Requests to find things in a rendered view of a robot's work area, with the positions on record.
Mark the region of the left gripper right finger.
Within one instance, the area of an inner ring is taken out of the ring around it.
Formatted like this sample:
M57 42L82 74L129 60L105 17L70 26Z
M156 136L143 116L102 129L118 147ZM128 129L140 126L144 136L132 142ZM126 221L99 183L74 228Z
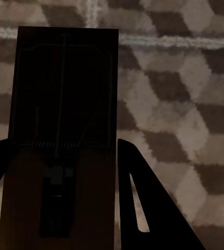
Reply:
M132 175L150 232L138 229ZM205 250L138 148L118 140L121 250Z

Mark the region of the mousetrap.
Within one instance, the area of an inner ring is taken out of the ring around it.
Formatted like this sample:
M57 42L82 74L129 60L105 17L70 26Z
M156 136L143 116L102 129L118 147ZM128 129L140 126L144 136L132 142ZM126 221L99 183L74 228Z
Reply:
M0 250L114 250L118 39L18 26Z

